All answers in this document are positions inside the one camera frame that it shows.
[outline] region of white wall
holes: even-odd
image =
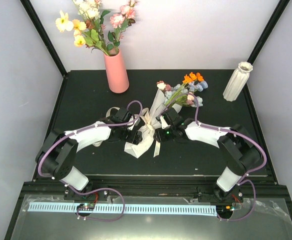
[[[18,0],[0,1],[0,240],[30,181],[62,77]]]
[[[118,12],[128,0],[102,0]],[[58,55],[70,70],[104,69],[103,55],[74,47],[61,34],[59,11],[80,19],[72,0],[31,0]],[[127,69],[234,69],[248,59],[278,0],[139,0],[136,24],[121,40]]]
[[[253,67],[249,89],[278,181],[292,198],[292,1]]]

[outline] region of white led strip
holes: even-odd
[[[71,202],[31,202],[29,212],[76,213],[82,203]],[[97,203],[93,211],[81,210],[80,213],[120,214],[122,204]],[[216,206],[210,205],[160,205],[160,204],[126,204],[125,214],[156,215],[202,215],[216,217]]]

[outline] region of white ribbed vase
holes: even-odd
[[[245,86],[249,73],[252,71],[252,65],[246,61],[242,61],[238,64],[238,68],[235,69],[230,77],[230,80],[223,93],[224,99],[227,101],[235,101],[240,94],[242,88]]]

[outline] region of black mat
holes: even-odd
[[[65,131],[90,125],[104,117],[109,108],[126,107],[132,100],[150,108],[157,81],[174,86],[191,71],[200,72],[209,84],[208,89],[197,93],[203,98],[199,120],[216,126],[241,124],[256,139],[243,93],[234,102],[227,102],[222,96],[233,70],[129,70],[130,87],[123,94],[109,90],[104,70],[71,71],[54,128]],[[138,105],[131,110],[139,112]],[[193,117],[194,113],[192,107],[184,107],[180,112],[184,118]],[[160,155],[155,158],[153,143],[138,159],[124,152],[124,144],[104,142],[100,147],[86,147],[78,152],[75,166],[86,175],[147,176],[218,176],[226,167],[219,149],[197,141],[162,143]],[[266,170],[254,175],[266,175]]]

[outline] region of orange flower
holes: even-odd
[[[190,78],[191,78],[193,81],[197,80],[196,75],[193,74],[192,72],[189,74],[189,76],[190,76]]]
[[[185,80],[182,81],[183,84],[188,84],[192,82],[192,79],[187,74],[184,76],[184,78]]]
[[[200,81],[200,82],[204,81],[204,78],[202,75],[200,75],[200,73],[197,73],[196,77],[197,77],[198,81]]]

